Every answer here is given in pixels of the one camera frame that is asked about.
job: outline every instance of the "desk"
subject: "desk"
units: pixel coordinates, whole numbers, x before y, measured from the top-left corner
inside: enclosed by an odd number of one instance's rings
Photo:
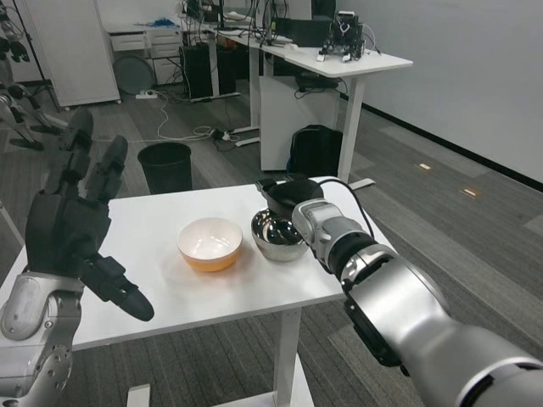
[[[323,189],[345,216],[365,225],[349,191],[333,183]],[[149,322],[136,320],[87,289],[81,299],[83,317],[74,350],[280,312],[274,392],[249,399],[251,404],[244,404],[246,399],[229,405],[275,406],[274,397],[277,405],[313,405],[296,354],[301,307],[344,295],[311,251],[288,263],[270,261],[260,253],[251,237],[250,221],[266,207],[266,201],[254,185],[115,199],[109,207],[112,223],[100,253],[114,256],[126,267],[126,277],[147,296],[155,315]],[[224,217],[242,228],[243,252],[227,270],[196,272],[177,250],[179,231],[204,216]],[[378,242],[389,244],[374,223],[372,228]],[[0,304],[8,299],[25,265],[23,249],[0,288]]]
[[[217,35],[224,36],[230,40],[243,45],[248,45],[247,37],[239,37],[238,34],[231,32],[217,32]],[[298,48],[291,49],[285,47],[262,46],[254,39],[249,40],[249,88],[250,95],[250,114],[251,126],[242,131],[253,130],[259,125],[260,117],[260,85],[258,82],[258,50],[283,58],[285,61],[298,65],[302,68],[316,72],[317,74],[329,78],[350,79],[349,86],[349,102],[347,105],[347,115],[343,128],[343,143],[341,146],[341,155],[339,157],[339,178],[345,182],[349,180],[350,166],[355,149],[356,134],[358,131],[358,123],[360,121],[360,113],[362,108],[362,100],[364,97],[364,88],[368,75],[383,72],[385,70],[396,70],[412,66],[413,62],[407,59],[401,59],[385,53],[379,55],[372,51],[365,53],[358,61],[350,61],[344,63],[339,55],[328,55],[326,61],[316,61],[316,56],[320,48]],[[269,71],[265,71],[265,75],[272,75]],[[336,105],[336,116],[339,112],[339,96]],[[365,183],[371,185],[372,181],[367,180]]]

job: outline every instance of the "silver robotic arm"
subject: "silver robotic arm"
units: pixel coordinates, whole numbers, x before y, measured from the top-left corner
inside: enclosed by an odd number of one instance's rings
[[[428,406],[543,405],[543,363],[449,315],[438,286],[323,198],[298,204],[294,227],[341,283],[345,311],[373,356],[400,366]]]

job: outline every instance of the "black backpack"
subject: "black backpack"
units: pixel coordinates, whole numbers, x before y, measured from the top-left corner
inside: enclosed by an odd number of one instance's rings
[[[324,125],[308,125],[292,136],[287,172],[338,176],[343,134]]]

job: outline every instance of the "robotic arm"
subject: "robotic arm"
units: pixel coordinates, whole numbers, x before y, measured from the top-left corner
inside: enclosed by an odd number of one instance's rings
[[[125,269],[98,250],[109,229],[108,203],[120,187],[127,143],[118,136],[87,181],[92,116],[79,109],[26,224],[28,267],[0,309],[0,405],[53,405],[71,372],[71,345],[81,320],[85,286],[142,321],[153,307]]]
[[[490,331],[451,318],[435,282],[334,204],[314,198],[322,197],[318,184],[268,183],[261,191],[270,209],[292,215],[315,258],[338,279],[344,309],[372,355],[381,365],[400,366],[426,405],[541,405],[541,361]]]

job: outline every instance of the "black trash can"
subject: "black trash can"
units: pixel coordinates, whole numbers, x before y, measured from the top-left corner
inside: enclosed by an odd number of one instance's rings
[[[153,195],[193,189],[190,153],[190,147],[179,142],[162,142],[139,152],[137,160]]]

